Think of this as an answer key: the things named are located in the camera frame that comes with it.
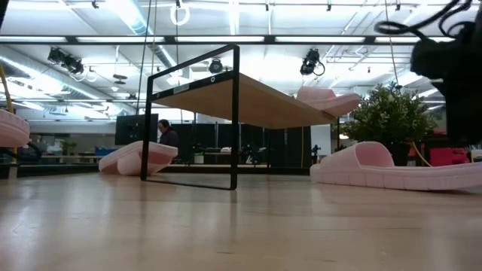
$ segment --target spotlight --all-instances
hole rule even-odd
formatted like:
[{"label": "spotlight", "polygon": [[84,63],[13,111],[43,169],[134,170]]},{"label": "spotlight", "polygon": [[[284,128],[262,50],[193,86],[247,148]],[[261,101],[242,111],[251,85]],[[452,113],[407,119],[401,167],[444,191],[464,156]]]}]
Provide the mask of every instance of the spotlight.
[{"label": "spotlight", "polygon": [[114,84],[121,84],[121,85],[124,85],[126,84],[126,82],[124,82],[123,80],[126,80],[127,79],[127,76],[124,76],[124,75],[112,75],[113,78],[117,79],[117,81],[114,82]]},{"label": "spotlight", "polygon": [[81,75],[82,73],[84,73],[84,65],[82,65],[82,59],[75,59],[71,55],[68,55],[64,58],[61,66],[69,70],[69,72],[73,73],[74,75]]},{"label": "spotlight", "polygon": [[59,48],[51,48],[47,60],[52,62],[52,64],[62,64],[64,58],[65,55],[60,51]]},{"label": "spotlight", "polygon": [[74,75],[81,75],[84,73],[84,65],[82,59],[75,58],[72,55],[62,52],[59,48],[51,48],[47,60],[52,64],[60,64],[61,67],[67,69]]},{"label": "spotlight", "polygon": [[97,0],[92,1],[92,8],[99,9],[99,5],[97,4]]},{"label": "spotlight", "polygon": [[[316,66],[320,64],[323,67],[323,72],[321,74],[316,74],[315,69]],[[319,61],[319,52],[318,49],[310,49],[307,54],[307,57],[303,59],[303,64],[301,65],[300,73],[302,75],[317,75],[322,76],[325,73],[325,65]]]},{"label": "spotlight", "polygon": [[217,74],[223,71],[223,64],[220,59],[213,59],[211,65],[209,65],[209,71],[212,74]]}]

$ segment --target pink slide sandal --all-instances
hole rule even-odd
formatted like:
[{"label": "pink slide sandal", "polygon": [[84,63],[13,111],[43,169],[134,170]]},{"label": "pink slide sandal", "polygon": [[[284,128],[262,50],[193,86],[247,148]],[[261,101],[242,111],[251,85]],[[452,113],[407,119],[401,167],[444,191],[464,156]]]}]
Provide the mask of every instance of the pink slide sandal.
[{"label": "pink slide sandal", "polygon": [[[148,175],[167,167],[176,156],[178,148],[149,142]],[[141,161],[142,141],[138,141],[103,157],[99,161],[99,171],[106,174],[139,176]]]},{"label": "pink slide sandal", "polygon": [[335,117],[350,113],[360,103],[358,94],[350,93],[337,97],[333,90],[319,87],[301,87],[296,99]]},{"label": "pink slide sandal", "polygon": [[310,169],[312,182],[405,190],[455,190],[482,186],[482,163],[439,167],[394,166],[378,142],[361,142]]},{"label": "pink slide sandal", "polygon": [[0,147],[22,147],[29,143],[29,137],[29,123],[15,114],[0,109]]}]

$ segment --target wooden tabletop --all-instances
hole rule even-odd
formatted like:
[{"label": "wooden tabletop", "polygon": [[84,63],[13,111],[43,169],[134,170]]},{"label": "wooden tabletop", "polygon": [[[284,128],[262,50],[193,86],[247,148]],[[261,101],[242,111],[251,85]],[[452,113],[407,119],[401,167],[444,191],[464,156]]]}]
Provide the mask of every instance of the wooden tabletop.
[{"label": "wooden tabletop", "polygon": [[[211,82],[217,82],[216,76],[211,77],[214,78]],[[152,102],[231,120],[232,79],[212,84],[209,78],[203,81],[207,82],[204,87],[181,86],[180,90],[174,89],[172,95]],[[239,74],[239,121],[268,129],[284,129],[334,123],[336,117]]]}]

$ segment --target red object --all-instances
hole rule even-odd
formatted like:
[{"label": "red object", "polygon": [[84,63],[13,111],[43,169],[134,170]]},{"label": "red object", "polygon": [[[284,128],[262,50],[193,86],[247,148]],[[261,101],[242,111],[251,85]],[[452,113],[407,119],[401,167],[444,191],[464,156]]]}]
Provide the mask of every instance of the red object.
[{"label": "red object", "polygon": [[430,164],[432,166],[449,166],[469,162],[467,153],[463,148],[430,149]]}]

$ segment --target computer monitor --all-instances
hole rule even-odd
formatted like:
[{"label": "computer monitor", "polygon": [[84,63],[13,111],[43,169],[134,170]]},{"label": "computer monitor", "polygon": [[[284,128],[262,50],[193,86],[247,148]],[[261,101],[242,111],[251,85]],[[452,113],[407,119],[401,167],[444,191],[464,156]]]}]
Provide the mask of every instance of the computer monitor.
[{"label": "computer monitor", "polygon": [[[151,115],[149,141],[157,141],[158,114]],[[115,124],[115,144],[128,145],[144,139],[144,115],[119,116]]]}]

